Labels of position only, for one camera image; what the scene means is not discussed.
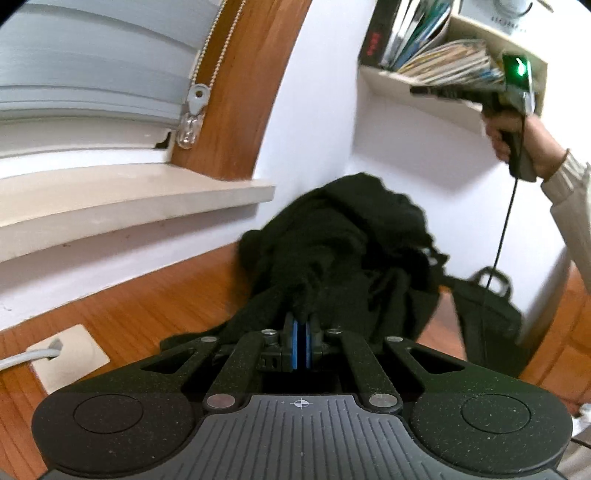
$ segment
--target window sill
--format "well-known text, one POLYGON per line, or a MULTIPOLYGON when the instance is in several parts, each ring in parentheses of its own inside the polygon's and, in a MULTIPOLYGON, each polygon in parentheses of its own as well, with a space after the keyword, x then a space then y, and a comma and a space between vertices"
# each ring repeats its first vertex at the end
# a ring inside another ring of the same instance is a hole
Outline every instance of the window sill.
POLYGON ((68 168, 0 179, 0 262, 122 228, 272 200, 263 180, 170 164, 68 168))

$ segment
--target scanner handle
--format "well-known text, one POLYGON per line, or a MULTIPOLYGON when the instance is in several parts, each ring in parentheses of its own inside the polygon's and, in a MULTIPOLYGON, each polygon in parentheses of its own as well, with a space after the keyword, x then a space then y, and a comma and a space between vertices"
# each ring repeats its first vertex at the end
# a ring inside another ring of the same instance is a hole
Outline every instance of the scanner handle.
POLYGON ((515 179, 525 180, 535 183, 538 176, 534 170, 534 164, 525 147, 519 151, 521 145, 521 134, 501 132, 503 142, 509 145, 511 154, 509 155, 509 173, 515 179))

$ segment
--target power cord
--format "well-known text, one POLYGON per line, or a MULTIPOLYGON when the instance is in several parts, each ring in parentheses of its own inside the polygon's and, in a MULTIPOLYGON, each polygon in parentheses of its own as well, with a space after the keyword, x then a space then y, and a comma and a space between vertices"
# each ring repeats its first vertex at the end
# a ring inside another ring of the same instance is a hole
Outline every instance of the power cord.
POLYGON ((571 442, 576 443, 577 445, 580 445, 581 447, 585 447, 588 448, 589 450, 591 450, 591 444, 584 442, 582 440, 579 439, 570 439, 571 442))
MULTIPOLYGON (((521 120, 521 140, 519 142, 519 150, 518 150, 518 158, 519 162, 521 162, 521 154, 523 152, 523 139, 525 138, 525 115, 522 117, 521 120)), ((485 333, 485 321, 484 315, 486 310, 486 301, 488 299, 491 287, 491 281, 493 273, 496 271, 496 267, 499 264, 499 259, 501 257, 501 250, 503 248, 503 242, 505 241, 505 234, 507 232, 507 225, 509 224, 509 216, 511 215, 511 209, 513 208, 513 202, 515 201, 515 194, 517 192, 517 184, 519 183, 519 179, 515 179, 515 184, 513 185, 513 192, 511 193, 511 200, 509 201, 509 207, 507 209, 507 215, 505 216, 505 224, 503 225, 503 231, 501 233, 501 240, 499 241, 499 247, 496 250, 496 257, 495 262, 492 266, 491 274, 488 276, 488 281, 486 282, 486 291, 484 292, 483 299, 482 299, 482 309, 480 311, 480 335, 481 341, 483 346, 483 355, 484 355, 484 367, 488 367, 488 352, 486 348, 486 333, 485 333)))
POLYGON ((18 355, 9 356, 0 360, 0 372, 10 367, 31 362, 33 360, 39 360, 41 358, 55 358, 61 353, 61 342, 56 339, 50 343, 49 348, 43 348, 39 350, 30 350, 28 352, 19 353, 18 355))

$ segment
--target white sleeve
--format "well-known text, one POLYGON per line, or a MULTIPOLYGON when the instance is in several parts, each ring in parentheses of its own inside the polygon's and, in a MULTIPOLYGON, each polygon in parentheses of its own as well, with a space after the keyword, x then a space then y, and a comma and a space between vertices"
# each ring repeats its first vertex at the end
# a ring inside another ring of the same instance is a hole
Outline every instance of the white sleeve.
POLYGON ((591 167, 569 152, 542 191, 552 201, 552 217, 591 293, 591 167))

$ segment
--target shelf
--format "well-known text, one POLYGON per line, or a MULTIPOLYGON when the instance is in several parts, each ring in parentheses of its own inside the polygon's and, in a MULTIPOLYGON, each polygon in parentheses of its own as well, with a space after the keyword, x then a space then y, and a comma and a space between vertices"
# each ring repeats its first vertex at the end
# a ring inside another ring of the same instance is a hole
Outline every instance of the shelf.
MULTIPOLYGON (((539 55, 512 41, 504 33, 459 15, 457 2, 454 3, 454 7, 446 27, 446 41, 461 38, 481 38, 486 41, 488 49, 494 57, 497 57, 503 51, 527 56, 531 62, 537 92, 535 111, 541 115, 544 107, 548 63, 539 55)), ((377 95, 417 108, 474 133, 481 133, 480 112, 482 108, 480 105, 455 100, 415 97, 410 94, 410 86, 420 85, 420 83, 413 81, 413 79, 398 73, 364 65, 359 66, 359 71, 367 81, 370 89, 377 95)))
POLYGON ((220 181, 169 164, 68 168, 0 180, 0 262, 193 213, 272 200, 263 180, 220 181))

